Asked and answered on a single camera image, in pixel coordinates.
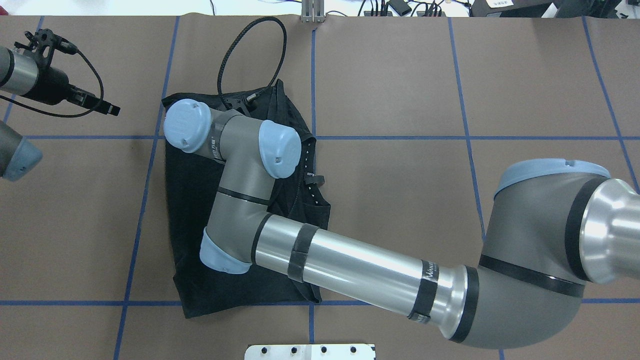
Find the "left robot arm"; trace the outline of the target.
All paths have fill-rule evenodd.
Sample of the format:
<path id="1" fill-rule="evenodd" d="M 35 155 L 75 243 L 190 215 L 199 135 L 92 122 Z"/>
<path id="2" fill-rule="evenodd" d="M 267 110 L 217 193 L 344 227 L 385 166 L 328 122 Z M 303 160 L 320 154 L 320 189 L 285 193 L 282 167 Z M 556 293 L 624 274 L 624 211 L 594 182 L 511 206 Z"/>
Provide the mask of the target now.
<path id="1" fill-rule="evenodd" d="M 120 107 L 105 100 L 105 87 L 98 71 L 80 50 L 71 47 L 71 54 L 78 54 L 93 71 L 98 81 L 100 93 L 95 95 L 86 89 L 70 83 L 64 71 L 50 66 L 48 60 L 53 56 L 34 52 L 20 53 L 16 48 L 1 48 L 1 91 L 7 96 L 1 99 L 11 105 L 35 113 L 59 118 L 78 118 L 91 113 L 118 116 Z M 32 105 L 18 101 L 18 98 L 35 101 L 39 104 L 55 106 L 62 101 L 81 107 L 84 111 L 76 114 L 61 114 L 44 111 Z M 42 159 L 39 150 L 26 136 L 23 136 L 5 121 L 1 121 L 1 178 L 17 182 L 32 171 Z"/>

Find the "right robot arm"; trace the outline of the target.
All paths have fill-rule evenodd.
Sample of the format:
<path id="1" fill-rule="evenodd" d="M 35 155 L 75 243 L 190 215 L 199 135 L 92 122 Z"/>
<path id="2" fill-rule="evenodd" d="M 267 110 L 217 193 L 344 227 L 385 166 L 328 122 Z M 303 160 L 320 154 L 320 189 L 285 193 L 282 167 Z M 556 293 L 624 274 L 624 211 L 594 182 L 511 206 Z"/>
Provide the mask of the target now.
<path id="1" fill-rule="evenodd" d="M 170 231 L 188 316 L 341 294 L 447 340 L 532 346 L 564 330 L 589 285 L 639 278 L 639 194 L 605 168 L 522 161 L 474 226 L 462 141 L 316 143 L 290 100 L 252 114 L 162 101 Z"/>

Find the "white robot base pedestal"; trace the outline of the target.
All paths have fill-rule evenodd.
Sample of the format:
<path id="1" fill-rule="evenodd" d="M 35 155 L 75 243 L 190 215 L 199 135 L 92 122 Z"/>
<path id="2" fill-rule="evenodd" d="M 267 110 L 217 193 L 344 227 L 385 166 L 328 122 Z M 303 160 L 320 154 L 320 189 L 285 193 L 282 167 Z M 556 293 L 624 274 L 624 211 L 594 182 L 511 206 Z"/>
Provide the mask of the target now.
<path id="1" fill-rule="evenodd" d="M 376 360 L 374 344 L 256 344 L 247 347 L 245 360 Z"/>

